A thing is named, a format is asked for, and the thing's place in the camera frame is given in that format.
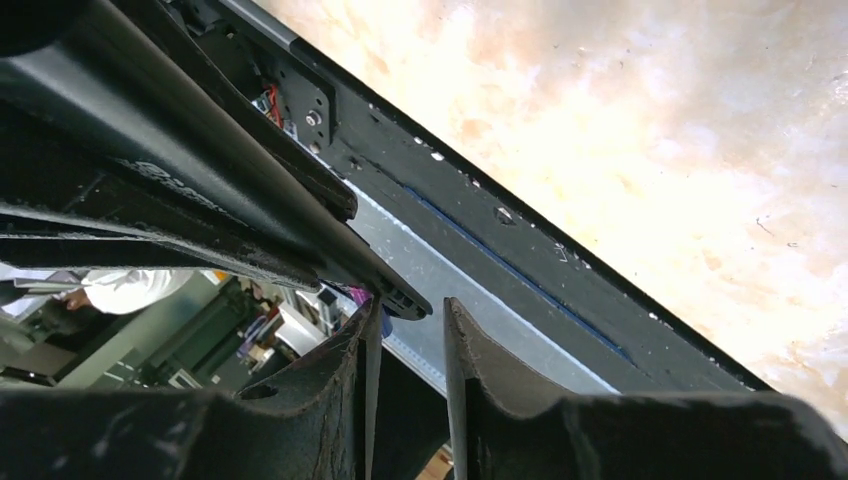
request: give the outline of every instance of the white shirt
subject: white shirt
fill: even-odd
[[[180,289],[192,270],[94,270],[82,280],[91,305],[123,315],[158,302]]]

